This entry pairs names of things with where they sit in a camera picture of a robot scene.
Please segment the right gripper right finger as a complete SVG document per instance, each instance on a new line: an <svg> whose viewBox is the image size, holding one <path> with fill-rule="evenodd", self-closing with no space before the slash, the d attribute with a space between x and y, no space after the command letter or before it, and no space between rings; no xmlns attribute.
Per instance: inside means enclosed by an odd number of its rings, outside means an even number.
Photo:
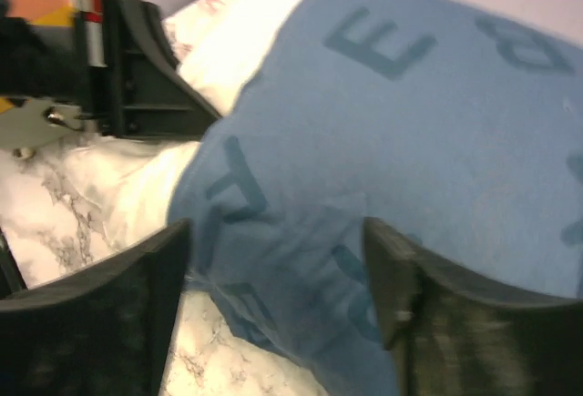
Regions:
<svg viewBox="0 0 583 396"><path fill-rule="evenodd" d="M363 253L404 395L582 392L582 304L486 278L378 218Z"/></svg>

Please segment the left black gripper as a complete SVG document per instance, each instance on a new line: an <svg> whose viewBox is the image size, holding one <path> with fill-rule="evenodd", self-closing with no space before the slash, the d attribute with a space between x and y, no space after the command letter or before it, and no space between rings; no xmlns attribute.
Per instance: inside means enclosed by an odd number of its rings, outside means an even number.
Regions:
<svg viewBox="0 0 583 396"><path fill-rule="evenodd" d="M126 139L199 139L220 114L177 72L159 8L76 0L77 105L88 127Z"/></svg>

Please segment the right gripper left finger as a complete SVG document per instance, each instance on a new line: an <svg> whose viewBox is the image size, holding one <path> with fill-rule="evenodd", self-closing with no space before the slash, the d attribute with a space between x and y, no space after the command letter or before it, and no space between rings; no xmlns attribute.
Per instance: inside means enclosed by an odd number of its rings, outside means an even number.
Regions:
<svg viewBox="0 0 583 396"><path fill-rule="evenodd" d="M189 257L179 220L107 259L29 289L1 243L4 395L157 395Z"/></svg>

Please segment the white pillow with red logo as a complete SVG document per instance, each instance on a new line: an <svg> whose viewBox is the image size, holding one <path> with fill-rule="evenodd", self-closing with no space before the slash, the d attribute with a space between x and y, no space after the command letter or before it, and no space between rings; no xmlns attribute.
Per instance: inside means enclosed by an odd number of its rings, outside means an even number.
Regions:
<svg viewBox="0 0 583 396"><path fill-rule="evenodd" d="M268 53L301 0L199 0L170 19L180 44L189 44L179 74L229 114L242 86ZM106 241L129 247L166 224L169 202L199 149L191 142L137 142L95 137L70 151L66 170L75 189L102 213Z"/></svg>

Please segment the blue lettered pillowcase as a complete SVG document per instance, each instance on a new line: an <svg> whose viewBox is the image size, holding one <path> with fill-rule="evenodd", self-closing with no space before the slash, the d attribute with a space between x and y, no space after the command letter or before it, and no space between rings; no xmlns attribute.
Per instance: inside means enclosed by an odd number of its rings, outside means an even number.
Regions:
<svg viewBox="0 0 583 396"><path fill-rule="evenodd" d="M394 395L366 217L488 277L579 297L581 49L448 0L303 0L169 218L193 221L193 275L234 335L331 395Z"/></svg>

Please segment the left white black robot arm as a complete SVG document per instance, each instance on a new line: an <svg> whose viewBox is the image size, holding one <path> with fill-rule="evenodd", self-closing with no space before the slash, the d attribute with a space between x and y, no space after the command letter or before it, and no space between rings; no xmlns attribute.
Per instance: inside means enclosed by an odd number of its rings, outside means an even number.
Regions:
<svg viewBox="0 0 583 396"><path fill-rule="evenodd" d="M159 8L80 0L69 25L1 19L1 146L36 147L69 132L199 140L220 113L177 72Z"/></svg>

